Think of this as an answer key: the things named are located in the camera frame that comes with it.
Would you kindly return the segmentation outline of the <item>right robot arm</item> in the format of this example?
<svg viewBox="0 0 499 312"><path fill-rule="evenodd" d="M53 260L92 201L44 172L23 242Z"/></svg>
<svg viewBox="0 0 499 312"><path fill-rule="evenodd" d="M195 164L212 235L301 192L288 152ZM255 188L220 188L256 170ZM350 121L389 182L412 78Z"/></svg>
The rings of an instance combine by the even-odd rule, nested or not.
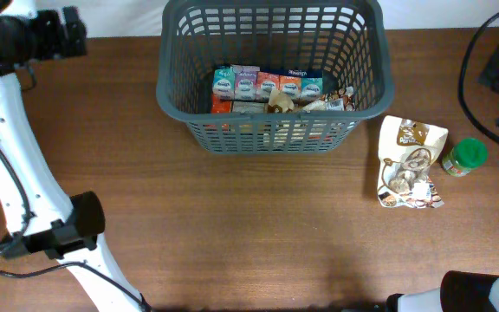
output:
<svg viewBox="0 0 499 312"><path fill-rule="evenodd" d="M499 312L499 276L449 271L441 286L422 293L394 294L386 300L389 312Z"/></svg>

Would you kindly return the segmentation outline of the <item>beige rice bag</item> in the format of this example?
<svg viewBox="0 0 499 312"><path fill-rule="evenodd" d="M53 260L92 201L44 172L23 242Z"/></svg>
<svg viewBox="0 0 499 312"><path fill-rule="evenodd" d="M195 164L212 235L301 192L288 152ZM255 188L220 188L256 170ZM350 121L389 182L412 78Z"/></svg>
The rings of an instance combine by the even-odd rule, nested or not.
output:
<svg viewBox="0 0 499 312"><path fill-rule="evenodd" d="M339 113L356 110L354 87L349 86L321 95L308 104L297 106L285 93L274 88L269 102L265 105L268 114L294 114L295 120L274 120L263 130L263 144L273 148L288 144L290 141L318 139L327 123L313 121L308 117L311 113Z"/></svg>

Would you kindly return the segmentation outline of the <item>beige mushroom snack bag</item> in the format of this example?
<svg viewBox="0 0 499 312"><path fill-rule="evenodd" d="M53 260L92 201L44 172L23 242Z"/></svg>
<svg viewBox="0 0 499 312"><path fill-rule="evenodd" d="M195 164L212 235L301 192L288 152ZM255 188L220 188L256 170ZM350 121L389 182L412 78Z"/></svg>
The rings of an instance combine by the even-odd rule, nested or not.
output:
<svg viewBox="0 0 499 312"><path fill-rule="evenodd" d="M385 208L438 208L444 204L429 177L448 130L388 115L379 132L377 198Z"/></svg>

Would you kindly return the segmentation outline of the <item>grey plastic shopping basket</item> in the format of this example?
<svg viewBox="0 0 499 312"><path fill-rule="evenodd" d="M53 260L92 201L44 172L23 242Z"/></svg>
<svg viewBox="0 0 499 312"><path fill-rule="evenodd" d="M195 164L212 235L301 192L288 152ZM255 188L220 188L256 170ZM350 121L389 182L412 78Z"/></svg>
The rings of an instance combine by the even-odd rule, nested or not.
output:
<svg viewBox="0 0 499 312"><path fill-rule="evenodd" d="M375 0L169 2L157 100L214 153L324 153L394 97Z"/></svg>

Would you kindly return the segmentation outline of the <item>red brown pasta packet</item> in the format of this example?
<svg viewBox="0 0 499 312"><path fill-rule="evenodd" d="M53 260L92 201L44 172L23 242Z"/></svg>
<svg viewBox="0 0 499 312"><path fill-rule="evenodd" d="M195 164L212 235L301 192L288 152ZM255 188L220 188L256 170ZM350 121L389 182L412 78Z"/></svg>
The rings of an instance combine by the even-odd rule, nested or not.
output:
<svg viewBox="0 0 499 312"><path fill-rule="evenodd" d="M311 104L312 107L310 110L303 109L304 107L298 107L292 102L292 100L288 100L288 97L282 95L280 100L274 100L273 104L271 103L263 103L257 101L229 101L229 100L221 100L216 95L212 97L211 104L211 114L227 114L227 113L240 113L240 114L288 114L288 113L298 113L298 112L310 112L314 110L323 110L325 106L324 102L317 101ZM303 136L306 133L307 124L301 122L295 122L293 126L290 126L290 121L277 121L275 130L275 139L274 143L276 145L283 144L288 141L288 132L292 129L292 138L294 140L303 140ZM323 130L319 126L313 126L309 131L310 139L317 140L322 136ZM253 126L251 125L241 125L242 133L249 133L253 131ZM271 143L271 134L272 134L272 126L265 125L259 126L257 129L257 134L261 134L263 138L263 142L268 144Z"/></svg>

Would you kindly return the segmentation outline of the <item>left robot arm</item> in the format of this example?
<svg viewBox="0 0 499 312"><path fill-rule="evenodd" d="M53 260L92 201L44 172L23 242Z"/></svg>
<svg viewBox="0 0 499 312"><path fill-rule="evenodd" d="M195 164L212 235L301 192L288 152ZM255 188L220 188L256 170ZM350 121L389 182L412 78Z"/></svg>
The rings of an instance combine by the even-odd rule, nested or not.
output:
<svg viewBox="0 0 499 312"><path fill-rule="evenodd" d="M44 253L66 269L100 311L147 311L107 246L100 200L69 196L53 177L23 105L18 69L84 56L87 31L78 10L39 10L32 1L0 1L0 203L7 232L0 257Z"/></svg>

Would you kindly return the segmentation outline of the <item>multicolour tissue pack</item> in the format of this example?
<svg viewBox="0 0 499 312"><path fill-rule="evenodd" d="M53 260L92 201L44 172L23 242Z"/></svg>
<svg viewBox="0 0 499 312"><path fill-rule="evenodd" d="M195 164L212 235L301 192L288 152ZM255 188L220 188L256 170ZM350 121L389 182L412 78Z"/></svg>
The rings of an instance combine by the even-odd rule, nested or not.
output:
<svg viewBox="0 0 499 312"><path fill-rule="evenodd" d="M261 69L228 65L214 71L211 91L223 100L265 101L276 88L292 100L311 102L323 94L320 70Z"/></svg>

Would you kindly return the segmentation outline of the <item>green lid jar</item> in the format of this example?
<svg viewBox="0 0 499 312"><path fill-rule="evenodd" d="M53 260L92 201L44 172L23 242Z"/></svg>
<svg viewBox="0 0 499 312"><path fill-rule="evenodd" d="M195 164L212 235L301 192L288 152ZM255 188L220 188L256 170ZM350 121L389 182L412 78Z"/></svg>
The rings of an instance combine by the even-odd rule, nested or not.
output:
<svg viewBox="0 0 499 312"><path fill-rule="evenodd" d="M488 149L483 142L466 138L443 157L442 167L451 176L463 177L482 166L487 158Z"/></svg>

